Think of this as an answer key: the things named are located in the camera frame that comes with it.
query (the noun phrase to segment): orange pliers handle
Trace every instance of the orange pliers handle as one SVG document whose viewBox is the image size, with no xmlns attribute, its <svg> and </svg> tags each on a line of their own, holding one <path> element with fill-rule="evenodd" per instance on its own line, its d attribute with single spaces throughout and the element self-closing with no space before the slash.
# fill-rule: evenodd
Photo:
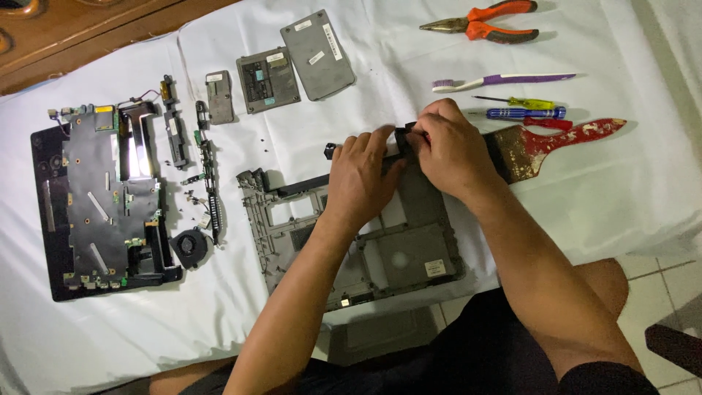
<svg viewBox="0 0 702 395">
<path fill-rule="evenodd" d="M 465 35 L 471 40 L 486 39 L 500 44 L 519 44 L 538 37 L 538 29 L 506 30 L 485 23 L 502 15 L 533 13 L 537 4 L 530 0 L 505 0 L 485 9 L 474 8 L 468 13 Z"/>
</svg>

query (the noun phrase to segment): left hand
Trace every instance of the left hand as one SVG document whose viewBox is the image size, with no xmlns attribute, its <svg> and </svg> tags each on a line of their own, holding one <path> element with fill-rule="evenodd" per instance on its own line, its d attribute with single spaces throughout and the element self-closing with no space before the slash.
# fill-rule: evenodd
<svg viewBox="0 0 702 395">
<path fill-rule="evenodd" d="M 380 215 L 397 188 L 405 160 L 395 162 L 386 175 L 380 173 L 386 140 L 394 130 L 385 125 L 372 134 L 351 136 L 334 150 L 323 216 L 353 235 Z"/>
</svg>

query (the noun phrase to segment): yellow screwdriver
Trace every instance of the yellow screwdriver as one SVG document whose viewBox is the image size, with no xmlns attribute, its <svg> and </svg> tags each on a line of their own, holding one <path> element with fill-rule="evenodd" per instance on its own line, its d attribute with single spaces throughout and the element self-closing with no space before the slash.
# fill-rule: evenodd
<svg viewBox="0 0 702 395">
<path fill-rule="evenodd" d="M 481 98 L 481 99 L 485 99 L 485 100 L 504 101 L 506 103 L 509 103 L 509 105 L 518 105 L 518 106 L 526 108 L 527 110 L 553 110 L 556 106 L 552 101 L 539 100 L 539 99 L 518 99 L 518 98 L 499 99 L 499 98 L 487 98 L 485 96 L 473 96 L 473 97 L 474 98 Z"/>
</svg>

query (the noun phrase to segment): white bedsheet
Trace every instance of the white bedsheet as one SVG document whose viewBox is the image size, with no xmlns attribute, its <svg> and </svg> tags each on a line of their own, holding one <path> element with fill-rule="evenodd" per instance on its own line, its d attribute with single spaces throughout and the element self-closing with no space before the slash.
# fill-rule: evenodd
<svg viewBox="0 0 702 395">
<path fill-rule="evenodd" d="M 581 73 L 549 84 L 489 86 L 450 95 L 462 108 L 492 103 L 473 94 L 549 98 L 567 103 L 569 119 L 622 117 L 630 123 L 603 141 L 549 155 L 539 177 L 513 186 L 519 199 L 574 264 L 697 235 L 702 180 L 642 28 L 628 1 L 542 1 L 534 14 L 502 27 L 537 27 L 536 42 L 504 46 L 417 26 L 464 15 L 490 0 L 246 0 L 191 22 L 179 32 L 134 44 L 35 90 L 0 100 L 0 388 L 3 394 L 85 394 L 121 382 L 238 352 L 267 292 L 260 276 L 236 174 L 275 169 L 285 183 L 325 174 L 322 147 L 384 123 L 404 124 L 441 97 L 435 79 L 473 80 L 518 72 Z M 325 8 L 357 82 L 319 102 L 246 115 L 235 61 L 283 46 L 279 28 Z M 57 304 L 51 300 L 35 198 L 29 135 L 55 125 L 46 108 L 115 103 L 155 89 L 173 75 L 192 139 L 194 100 L 206 100 L 204 75 L 229 70 L 237 121 L 211 127 L 217 147 L 225 244 L 183 281 L 153 289 Z M 505 124 L 476 119 L 484 130 Z M 156 156 L 166 180 L 168 231 L 191 228 L 200 207 L 186 204 L 170 160 L 161 117 Z M 192 141 L 188 157 L 197 158 Z M 198 172 L 190 167 L 187 175 Z M 196 195 L 204 194 L 194 184 Z M 328 325 L 410 309 L 496 286 L 494 263 L 475 220 L 454 199 L 446 205 L 465 280 L 328 313 Z"/>
</svg>

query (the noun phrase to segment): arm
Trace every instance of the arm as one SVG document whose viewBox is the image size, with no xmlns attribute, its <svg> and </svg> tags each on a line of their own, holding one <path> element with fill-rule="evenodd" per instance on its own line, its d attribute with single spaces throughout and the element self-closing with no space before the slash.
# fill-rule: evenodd
<svg viewBox="0 0 702 395">
<path fill-rule="evenodd" d="M 326 209 L 310 239 L 266 303 L 234 365 L 224 394 L 293 388 L 317 342 L 326 300 L 361 227 L 392 198 L 404 161 L 383 177 L 385 141 L 394 127 L 349 137 L 334 150 Z"/>
<path fill-rule="evenodd" d="M 428 133 L 431 144 L 422 137 Z M 408 140 L 434 185 L 477 217 L 507 300 L 560 379 L 593 361 L 641 366 L 616 317 L 500 178 L 478 130 L 450 99 L 430 104 Z"/>
</svg>

